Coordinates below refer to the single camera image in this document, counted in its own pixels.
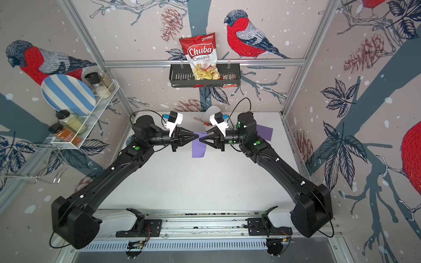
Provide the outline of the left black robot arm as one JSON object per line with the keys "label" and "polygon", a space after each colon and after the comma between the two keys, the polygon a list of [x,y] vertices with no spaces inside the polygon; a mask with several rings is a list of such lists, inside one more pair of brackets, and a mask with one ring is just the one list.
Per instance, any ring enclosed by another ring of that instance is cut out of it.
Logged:
{"label": "left black robot arm", "polygon": [[175,151],[199,138],[198,134],[178,127],[176,121],[170,117],[169,128],[163,130],[155,125],[152,116],[140,116],[132,126],[134,140],[108,168],[70,197],[60,196],[54,200],[51,205],[53,232],[76,249],[90,244],[102,223],[94,213],[120,183],[150,159],[154,146],[169,145]]}

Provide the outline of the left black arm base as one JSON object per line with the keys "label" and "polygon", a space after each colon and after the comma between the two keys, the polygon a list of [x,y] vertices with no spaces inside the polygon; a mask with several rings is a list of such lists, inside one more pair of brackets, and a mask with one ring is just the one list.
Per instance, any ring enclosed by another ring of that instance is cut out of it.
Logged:
{"label": "left black arm base", "polygon": [[140,211],[127,208],[129,215],[136,217],[131,229],[126,231],[117,231],[117,238],[134,238],[134,237],[159,237],[162,229],[161,219],[145,219],[145,214]]}

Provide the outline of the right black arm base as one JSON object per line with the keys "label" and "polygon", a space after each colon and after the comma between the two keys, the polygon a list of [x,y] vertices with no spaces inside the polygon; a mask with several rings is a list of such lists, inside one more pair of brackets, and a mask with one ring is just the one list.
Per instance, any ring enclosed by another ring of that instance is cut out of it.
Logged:
{"label": "right black arm base", "polygon": [[293,223],[290,213],[274,206],[266,210],[260,218],[248,218],[243,226],[250,236],[291,236]]}

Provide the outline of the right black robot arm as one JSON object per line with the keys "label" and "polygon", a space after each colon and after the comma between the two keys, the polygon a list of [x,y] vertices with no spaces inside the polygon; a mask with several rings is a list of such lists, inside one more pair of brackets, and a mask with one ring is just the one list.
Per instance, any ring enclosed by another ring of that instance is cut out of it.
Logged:
{"label": "right black robot arm", "polygon": [[310,238],[332,222],[329,189],[323,184],[315,185],[287,164],[258,134],[252,112],[240,113],[234,129],[229,128],[228,117],[220,112],[210,115],[209,120],[213,128],[200,138],[200,142],[221,151],[225,150],[226,145],[238,144],[246,157],[271,174],[295,203],[291,220],[300,234]]}

